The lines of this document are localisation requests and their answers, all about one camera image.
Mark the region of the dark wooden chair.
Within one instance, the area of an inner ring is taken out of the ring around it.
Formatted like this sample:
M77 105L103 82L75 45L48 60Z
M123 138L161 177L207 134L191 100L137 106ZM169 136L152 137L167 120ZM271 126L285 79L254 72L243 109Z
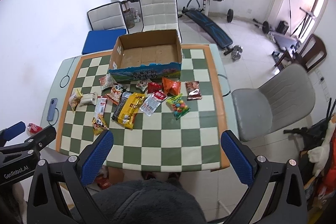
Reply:
M286 60L290 64L301 65L307 73L310 73L327 57L324 42L315 34L311 34L306 42L300 45L298 40L280 34L274 34L274 40L279 47L280 56L273 52L272 57L275 61L274 67L280 70L284 69L282 62Z

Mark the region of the white chair at left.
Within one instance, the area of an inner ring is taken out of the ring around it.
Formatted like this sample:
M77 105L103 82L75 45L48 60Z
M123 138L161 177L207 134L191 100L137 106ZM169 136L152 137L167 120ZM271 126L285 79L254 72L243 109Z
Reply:
M123 29L128 33L121 2L119 1L89 10L87 17L93 31Z

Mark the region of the orange triangular snack bag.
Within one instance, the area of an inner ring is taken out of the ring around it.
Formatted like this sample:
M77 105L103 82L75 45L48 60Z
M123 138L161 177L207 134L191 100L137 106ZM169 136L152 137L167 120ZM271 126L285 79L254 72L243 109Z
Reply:
M162 78L163 92L167 94L171 94L173 96L178 96L181 93L181 82L173 81L166 77Z

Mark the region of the black sit-up bench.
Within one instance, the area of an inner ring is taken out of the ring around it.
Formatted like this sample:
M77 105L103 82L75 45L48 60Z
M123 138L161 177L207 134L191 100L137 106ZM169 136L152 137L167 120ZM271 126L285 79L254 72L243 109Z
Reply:
M189 0L187 5L183 7L183 15L186 15L198 26L200 26L215 41L215 43L224 50L224 55L230 54L233 51L232 39L212 19L202 13L201 5L199 4L198 0L196 0L198 9L189 9L189 4L192 1L193 0Z

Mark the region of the red white clear snack packet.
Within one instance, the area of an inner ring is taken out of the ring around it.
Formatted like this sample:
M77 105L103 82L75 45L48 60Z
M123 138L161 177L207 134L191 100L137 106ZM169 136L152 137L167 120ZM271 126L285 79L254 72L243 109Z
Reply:
M167 95L162 91L157 91L151 93L150 96L146 98L141 107L139 108L143 114L147 116L152 116L152 114L157 110L163 101L167 98Z

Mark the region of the chrome dumbbell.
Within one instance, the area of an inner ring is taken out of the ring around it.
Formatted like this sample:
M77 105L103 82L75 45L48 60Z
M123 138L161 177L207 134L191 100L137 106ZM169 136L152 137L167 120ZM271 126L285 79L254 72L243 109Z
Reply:
M243 52L243 48L240 45L235 45L232 48L232 52L231 52L231 59L233 61L238 61L240 60L241 56L242 56L242 52Z

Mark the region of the small cream carton box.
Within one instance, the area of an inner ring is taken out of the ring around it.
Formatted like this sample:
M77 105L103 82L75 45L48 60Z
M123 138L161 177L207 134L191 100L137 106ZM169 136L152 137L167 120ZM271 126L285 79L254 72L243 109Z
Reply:
M85 105L94 105L96 106L98 94L96 92L83 94L80 98L79 107Z

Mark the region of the yellow black snack bag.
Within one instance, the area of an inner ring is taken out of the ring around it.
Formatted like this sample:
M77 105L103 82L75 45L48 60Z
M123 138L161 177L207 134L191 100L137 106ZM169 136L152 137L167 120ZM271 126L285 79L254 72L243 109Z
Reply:
M135 117L140 106L146 98L145 94L125 91L123 92L112 120L128 129L133 129Z

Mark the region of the white chair behind box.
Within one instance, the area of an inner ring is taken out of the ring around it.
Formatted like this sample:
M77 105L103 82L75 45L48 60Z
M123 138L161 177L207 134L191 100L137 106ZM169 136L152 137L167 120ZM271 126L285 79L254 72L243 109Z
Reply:
M177 0L139 0L142 15L142 32L176 30L182 43L178 23Z

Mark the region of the white pizza snack bag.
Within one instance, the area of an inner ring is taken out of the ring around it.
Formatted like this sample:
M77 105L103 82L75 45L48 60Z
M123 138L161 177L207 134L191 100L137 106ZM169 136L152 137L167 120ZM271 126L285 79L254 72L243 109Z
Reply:
M111 88L117 82L113 78L113 76L110 73L108 73L105 76L99 78L99 83L100 83L101 91L104 91L108 88Z

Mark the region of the small red snack bag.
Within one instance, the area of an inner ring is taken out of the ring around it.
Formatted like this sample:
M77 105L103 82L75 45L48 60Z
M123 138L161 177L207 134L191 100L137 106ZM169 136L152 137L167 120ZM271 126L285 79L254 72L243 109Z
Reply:
M151 94L151 93L155 93L157 91L163 91L163 85L160 83L156 83L156 82L150 82L147 85L147 93Z

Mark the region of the red soda can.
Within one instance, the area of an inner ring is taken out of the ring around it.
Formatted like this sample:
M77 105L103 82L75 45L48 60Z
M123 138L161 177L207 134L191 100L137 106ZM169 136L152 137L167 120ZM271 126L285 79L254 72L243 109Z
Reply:
M34 124L34 123L29 123L28 126L27 126L27 129L28 129L29 133L31 133L31 134L37 134L40 131L42 131L43 128L39 125Z

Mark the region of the grey upholstered chair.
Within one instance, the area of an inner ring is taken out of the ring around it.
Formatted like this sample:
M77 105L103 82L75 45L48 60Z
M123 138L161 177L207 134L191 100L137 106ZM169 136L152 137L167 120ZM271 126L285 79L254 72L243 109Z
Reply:
M308 116L315 92L306 70L285 67L257 89L236 89L232 100L241 141L265 136Z

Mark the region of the orange panda snack bag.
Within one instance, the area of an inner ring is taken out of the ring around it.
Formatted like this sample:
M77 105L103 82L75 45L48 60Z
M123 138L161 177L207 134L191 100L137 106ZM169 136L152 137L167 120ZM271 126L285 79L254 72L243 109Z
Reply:
M112 101L113 104L118 105L120 103L123 92L126 91L126 87L120 84L113 84L110 92L105 96Z

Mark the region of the person dark fuzzy clothing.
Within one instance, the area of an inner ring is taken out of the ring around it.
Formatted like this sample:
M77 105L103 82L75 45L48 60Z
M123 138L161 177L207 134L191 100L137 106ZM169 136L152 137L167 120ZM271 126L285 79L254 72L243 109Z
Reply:
M109 223L206 223L197 200L176 180L126 181L93 195Z

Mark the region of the colourful gumball candy bag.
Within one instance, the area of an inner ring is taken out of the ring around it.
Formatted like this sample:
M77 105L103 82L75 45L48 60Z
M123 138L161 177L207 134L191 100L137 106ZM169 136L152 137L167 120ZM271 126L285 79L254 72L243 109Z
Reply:
M182 94L169 98L167 100L167 104L171 108L173 116L176 120L179 120L190 111L189 106L183 100Z

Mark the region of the red white long snack packet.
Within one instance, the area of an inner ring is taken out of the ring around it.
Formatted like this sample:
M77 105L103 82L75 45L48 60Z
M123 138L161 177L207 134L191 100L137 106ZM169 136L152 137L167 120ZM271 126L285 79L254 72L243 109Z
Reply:
M108 101L107 97L99 96L97 98L96 106L94 109L94 118L97 119L99 115L104 115L106 103Z

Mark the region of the white snack bag with portrait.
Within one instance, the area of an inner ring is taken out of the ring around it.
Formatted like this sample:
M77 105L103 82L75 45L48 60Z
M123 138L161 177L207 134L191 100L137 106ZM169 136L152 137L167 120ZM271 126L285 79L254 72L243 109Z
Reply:
M140 91L145 92L149 83L151 83L150 79L138 80L135 87L138 88Z

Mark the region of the blue smartphone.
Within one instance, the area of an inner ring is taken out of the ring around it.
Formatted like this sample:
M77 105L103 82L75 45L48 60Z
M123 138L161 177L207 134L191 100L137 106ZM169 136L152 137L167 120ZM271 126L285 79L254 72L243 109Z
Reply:
M57 102L58 102L57 98L51 98L50 105L49 105L49 110L48 110L48 113L47 113L47 121L48 122L51 122L54 119Z

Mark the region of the cardboard box with blue front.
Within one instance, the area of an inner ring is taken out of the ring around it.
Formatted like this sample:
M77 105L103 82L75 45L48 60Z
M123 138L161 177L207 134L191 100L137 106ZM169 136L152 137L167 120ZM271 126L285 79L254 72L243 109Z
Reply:
M119 36L109 63L109 73L118 83L178 79L181 70L182 48L175 29Z

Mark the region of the yellow panda chips bag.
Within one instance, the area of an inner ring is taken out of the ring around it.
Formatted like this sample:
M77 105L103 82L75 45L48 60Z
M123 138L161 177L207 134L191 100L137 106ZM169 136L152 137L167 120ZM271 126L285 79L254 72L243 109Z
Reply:
M104 117L101 114L97 114L92 119L93 134L100 135L104 130L108 130L108 126Z

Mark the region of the blue cushion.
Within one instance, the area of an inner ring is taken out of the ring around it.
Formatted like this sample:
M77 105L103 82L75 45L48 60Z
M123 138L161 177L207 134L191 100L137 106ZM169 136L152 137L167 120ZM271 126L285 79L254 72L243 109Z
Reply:
M82 55L112 50L119 36L127 34L126 29L89 31Z

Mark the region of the brown red snack bag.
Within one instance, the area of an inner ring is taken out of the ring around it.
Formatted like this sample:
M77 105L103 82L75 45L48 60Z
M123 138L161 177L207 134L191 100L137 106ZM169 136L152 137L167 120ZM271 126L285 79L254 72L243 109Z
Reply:
M186 81L187 100L201 100L202 94L198 81Z

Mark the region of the yellow beige snack bag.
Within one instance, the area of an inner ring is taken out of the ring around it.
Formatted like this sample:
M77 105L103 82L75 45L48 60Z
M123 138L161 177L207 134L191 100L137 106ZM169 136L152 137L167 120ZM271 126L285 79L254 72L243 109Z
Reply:
M82 96L83 94L81 93L81 91L78 88L76 88L75 91L69 97L68 103L73 112L76 110L77 105L80 103Z

